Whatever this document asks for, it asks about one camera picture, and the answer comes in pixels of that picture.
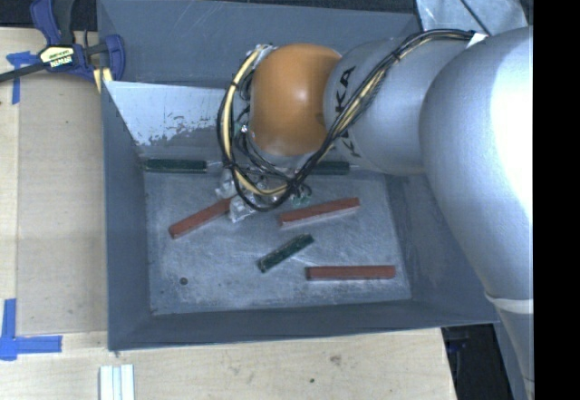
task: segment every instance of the blue clamp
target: blue clamp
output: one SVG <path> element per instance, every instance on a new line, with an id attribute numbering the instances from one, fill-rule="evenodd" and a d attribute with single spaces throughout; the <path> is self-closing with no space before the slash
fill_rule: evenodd
<path id="1" fill-rule="evenodd" d="M 23 64 L 37 64 L 40 63 L 38 56 L 30 52 L 17 52 L 15 54 L 8 54 L 6 60 L 17 70 Z M 16 77 L 12 86 L 12 105 L 20 102 L 20 78 Z"/>
<path id="2" fill-rule="evenodd" d="M 74 41 L 71 30 L 71 12 L 75 0 L 34 0 L 30 14 L 34 27 L 43 33 L 46 46 L 35 57 L 28 52 L 7 56 L 14 66 L 12 71 L 0 73 L 0 83 L 15 80 L 13 87 L 13 104 L 20 101 L 20 83 L 17 79 L 30 73 L 45 70 L 49 73 L 68 73 L 81 77 L 91 83 L 95 82 L 96 68 L 91 64 L 90 56 L 101 57 L 101 67 L 108 67 L 111 76 L 119 81 L 125 71 L 125 51 L 122 38 L 117 34 L 107 35 L 100 44 L 82 47 Z"/>
<path id="3" fill-rule="evenodd" d="M 62 352 L 63 336 L 16 337 L 16 299 L 4 302 L 0 360 L 15 361 L 18 355 Z"/>

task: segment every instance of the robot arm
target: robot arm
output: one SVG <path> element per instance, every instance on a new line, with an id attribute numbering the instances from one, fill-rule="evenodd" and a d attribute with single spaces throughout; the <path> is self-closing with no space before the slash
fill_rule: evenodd
<path id="1" fill-rule="evenodd" d="M 219 137 L 237 193 L 258 211 L 303 194 L 333 147 L 363 169 L 425 174 L 533 399 L 533 29 L 473 38 L 427 31 L 343 57 L 294 44 L 257 60 L 258 47 L 222 104 Z M 236 90 L 249 94 L 237 132 Z M 243 162 L 232 150 L 237 137 Z"/>

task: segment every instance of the wooden table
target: wooden table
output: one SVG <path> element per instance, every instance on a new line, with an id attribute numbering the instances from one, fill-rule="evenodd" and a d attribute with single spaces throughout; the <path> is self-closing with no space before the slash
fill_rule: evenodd
<path id="1" fill-rule="evenodd" d="M 43 46 L 0 28 L 0 73 Z M 457 398 L 438 329 L 109 352 L 96 87 L 45 72 L 21 86 L 12 105 L 0 84 L 0 312 L 17 298 L 17 335 L 63 334 L 63 351 L 0 361 L 0 399 L 96 399 L 99 368 L 124 364 L 138 400 Z"/>

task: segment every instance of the yellow cable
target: yellow cable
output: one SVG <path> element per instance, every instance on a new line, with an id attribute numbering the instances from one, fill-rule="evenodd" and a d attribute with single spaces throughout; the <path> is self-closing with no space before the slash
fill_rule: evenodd
<path id="1" fill-rule="evenodd" d="M 232 83 L 230 84 L 230 86 L 227 90 L 227 95 L 225 97 L 226 101 L 224 104 L 224 112 L 223 112 L 222 121 L 221 121 L 221 127 L 222 127 L 222 139 L 223 139 L 223 143 L 224 143 L 224 150 L 225 150 L 226 155 L 229 159 L 231 159 L 231 144 L 230 144 L 230 139 L 229 139 L 229 121 L 230 121 L 232 103 L 234 101 L 234 94 L 236 93 L 236 89 L 237 89 L 239 83 L 246 76 L 248 68 L 250 68 L 250 66 L 252 66 L 254 64 L 257 57 L 260 55 L 260 53 L 265 48 L 266 48 L 265 45 L 261 45 L 261 46 L 257 47 L 255 49 L 255 51 L 252 52 L 247 57 L 247 59 L 240 66 L 239 70 L 236 73 L 236 76 L 234 77 L 234 80 L 232 81 Z M 283 193 L 287 189 L 287 184 L 284 184 L 284 185 L 277 187 L 275 189 L 261 190 L 261 189 L 257 188 L 255 185 L 253 185 L 251 182 L 248 182 L 240 174 L 240 172 L 238 171 L 238 169 L 236 167 L 234 167 L 234 175 L 236 176 L 237 181 L 240 182 L 246 189 L 248 189 L 251 192 L 258 194 L 258 195 L 265 195 L 265 196 L 276 195 L 276 194 Z"/>

